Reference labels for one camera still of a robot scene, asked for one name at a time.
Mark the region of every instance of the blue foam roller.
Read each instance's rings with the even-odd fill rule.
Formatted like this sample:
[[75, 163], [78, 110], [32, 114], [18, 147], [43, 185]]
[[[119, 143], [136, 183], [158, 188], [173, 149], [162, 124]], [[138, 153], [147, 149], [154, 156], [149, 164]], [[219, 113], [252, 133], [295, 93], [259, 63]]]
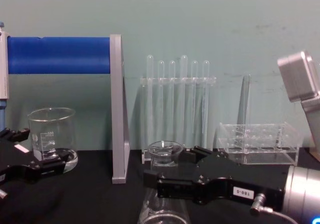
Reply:
[[110, 74], [108, 37], [9, 37], [9, 74]]

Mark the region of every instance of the teal wall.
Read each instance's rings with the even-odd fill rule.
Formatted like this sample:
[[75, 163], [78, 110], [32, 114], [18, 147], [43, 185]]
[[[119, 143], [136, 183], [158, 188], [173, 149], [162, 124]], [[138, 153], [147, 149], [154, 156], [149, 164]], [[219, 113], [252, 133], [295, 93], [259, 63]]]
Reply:
[[[228, 87], [211, 97], [213, 131], [218, 122], [236, 118], [242, 75], [251, 73], [256, 84], [278, 84], [277, 89], [282, 86], [278, 57], [307, 49], [320, 60], [319, 13], [320, 0], [0, 0], [0, 19], [12, 36], [123, 35], [133, 148], [140, 147], [135, 107], [148, 54], [166, 61], [182, 54], [207, 59], [211, 75], [233, 84], [235, 91]], [[25, 126], [26, 114], [34, 108], [68, 106], [77, 111], [79, 148], [109, 148], [109, 78], [12, 76], [8, 125]], [[252, 105], [260, 107], [257, 122], [287, 120], [309, 137], [300, 105], [279, 98], [276, 89], [252, 97]]]

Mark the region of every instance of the black cloth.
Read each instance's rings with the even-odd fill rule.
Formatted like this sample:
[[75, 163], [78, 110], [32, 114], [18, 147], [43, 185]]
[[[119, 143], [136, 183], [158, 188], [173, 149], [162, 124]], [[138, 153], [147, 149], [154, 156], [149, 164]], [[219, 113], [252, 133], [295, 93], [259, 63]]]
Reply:
[[[0, 201], [0, 224], [137, 224], [145, 194], [141, 151], [131, 151], [127, 183], [121, 185], [111, 181], [111, 151], [78, 155], [76, 168], [63, 175], [32, 185], [17, 181], [0, 186], [9, 194]], [[320, 163], [304, 149], [299, 166], [320, 170]], [[252, 217], [250, 206], [227, 200], [206, 206], [187, 201], [187, 208], [193, 224], [284, 223], [277, 217]]]

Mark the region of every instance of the glass beaker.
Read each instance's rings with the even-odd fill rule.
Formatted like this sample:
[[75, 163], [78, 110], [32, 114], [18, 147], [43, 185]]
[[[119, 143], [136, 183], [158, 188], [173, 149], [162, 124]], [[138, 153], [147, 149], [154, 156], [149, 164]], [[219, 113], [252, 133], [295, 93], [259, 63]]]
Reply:
[[34, 156], [38, 160], [48, 160], [68, 151], [64, 172], [72, 170], [78, 163], [75, 113], [69, 108], [43, 108], [28, 114]]
[[[148, 147], [151, 170], [175, 172], [183, 146], [176, 142], [159, 141]], [[156, 189], [147, 188], [138, 224], [190, 224], [184, 200], [158, 198]]]

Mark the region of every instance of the clear acrylic box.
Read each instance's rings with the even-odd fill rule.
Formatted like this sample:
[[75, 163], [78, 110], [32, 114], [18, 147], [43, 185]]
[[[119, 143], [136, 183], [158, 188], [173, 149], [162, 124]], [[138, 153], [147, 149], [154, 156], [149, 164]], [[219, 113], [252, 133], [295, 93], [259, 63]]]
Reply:
[[303, 137], [288, 123], [220, 124], [217, 147], [241, 164], [297, 165]]

